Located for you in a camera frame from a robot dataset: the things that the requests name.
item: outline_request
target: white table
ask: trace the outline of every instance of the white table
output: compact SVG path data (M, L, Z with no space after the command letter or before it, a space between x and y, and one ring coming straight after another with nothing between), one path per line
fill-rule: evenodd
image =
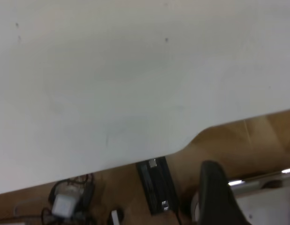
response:
M0 193L290 109L290 0L0 0Z

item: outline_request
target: black cable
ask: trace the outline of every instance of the black cable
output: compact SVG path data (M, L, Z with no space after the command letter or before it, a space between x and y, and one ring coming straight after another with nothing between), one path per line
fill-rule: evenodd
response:
M41 215L25 215L25 216L18 216L18 217L0 218L0 222L9 221L9 220L20 220L20 219L41 219Z
M179 225L182 225L182 221L181 221L181 219L179 218L178 211L175 212L175 215L176 215L176 219L177 219L177 221L178 221L178 224L179 224Z

